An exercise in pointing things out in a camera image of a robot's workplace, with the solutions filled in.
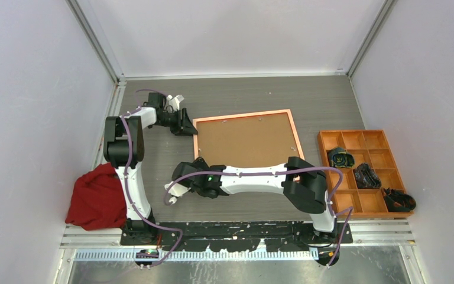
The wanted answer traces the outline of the red picture frame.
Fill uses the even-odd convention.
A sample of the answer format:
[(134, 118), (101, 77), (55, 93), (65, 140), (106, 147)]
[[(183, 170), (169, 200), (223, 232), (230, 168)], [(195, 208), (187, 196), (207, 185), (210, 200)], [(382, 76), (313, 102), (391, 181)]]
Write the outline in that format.
[(304, 159), (290, 109), (195, 118), (194, 158), (209, 166), (269, 167)]

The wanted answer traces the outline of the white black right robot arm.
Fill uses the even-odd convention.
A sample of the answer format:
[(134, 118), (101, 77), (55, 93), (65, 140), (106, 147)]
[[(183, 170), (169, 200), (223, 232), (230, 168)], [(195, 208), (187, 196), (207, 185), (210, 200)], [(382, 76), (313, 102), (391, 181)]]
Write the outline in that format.
[(287, 162), (274, 166), (252, 168), (210, 166), (199, 157), (193, 162), (179, 163), (165, 189), (166, 205), (176, 203), (187, 192), (210, 199), (247, 192), (283, 195), (297, 210), (310, 215), (317, 240), (328, 243), (338, 233), (325, 172), (299, 157), (289, 157)]

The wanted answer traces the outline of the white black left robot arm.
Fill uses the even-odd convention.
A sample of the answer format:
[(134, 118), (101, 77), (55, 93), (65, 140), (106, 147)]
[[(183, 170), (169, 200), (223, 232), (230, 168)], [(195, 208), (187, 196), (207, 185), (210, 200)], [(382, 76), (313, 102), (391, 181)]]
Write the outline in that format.
[(181, 105), (183, 99), (182, 95), (150, 90), (147, 101), (135, 110), (105, 120), (103, 156), (118, 175), (125, 199), (123, 245), (150, 245), (157, 239), (160, 228), (155, 223), (141, 171), (145, 154), (143, 131), (157, 125), (169, 128), (176, 136), (198, 134)]

